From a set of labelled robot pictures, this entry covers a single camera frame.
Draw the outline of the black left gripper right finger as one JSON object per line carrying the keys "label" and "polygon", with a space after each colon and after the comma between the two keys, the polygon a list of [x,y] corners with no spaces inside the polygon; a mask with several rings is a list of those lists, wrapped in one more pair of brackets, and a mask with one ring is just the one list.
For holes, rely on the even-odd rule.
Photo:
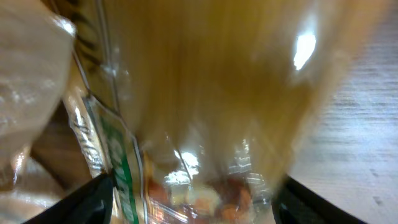
{"label": "black left gripper right finger", "polygon": [[276,224],[366,224],[288,176],[272,200]]}

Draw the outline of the beige paper pouch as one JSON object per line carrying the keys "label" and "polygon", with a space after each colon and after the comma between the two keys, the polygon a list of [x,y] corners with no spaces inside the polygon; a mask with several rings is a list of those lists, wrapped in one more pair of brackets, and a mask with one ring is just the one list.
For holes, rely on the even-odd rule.
{"label": "beige paper pouch", "polygon": [[75,34],[42,1],[1,0],[2,223],[23,223],[63,197],[30,151],[67,86]]}

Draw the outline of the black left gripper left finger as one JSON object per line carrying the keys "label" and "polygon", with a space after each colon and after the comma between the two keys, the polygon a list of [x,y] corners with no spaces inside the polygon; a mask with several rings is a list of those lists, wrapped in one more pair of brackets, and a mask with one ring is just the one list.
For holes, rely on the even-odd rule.
{"label": "black left gripper left finger", "polygon": [[24,224],[109,224],[113,181],[101,174]]}

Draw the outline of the San Remo spaghetti packet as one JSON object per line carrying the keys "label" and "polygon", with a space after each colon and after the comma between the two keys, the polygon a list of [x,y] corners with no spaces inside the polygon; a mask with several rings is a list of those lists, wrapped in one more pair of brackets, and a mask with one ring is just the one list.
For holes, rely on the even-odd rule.
{"label": "San Remo spaghetti packet", "polygon": [[262,223],[345,58],[351,1],[56,1],[70,116],[126,223]]}

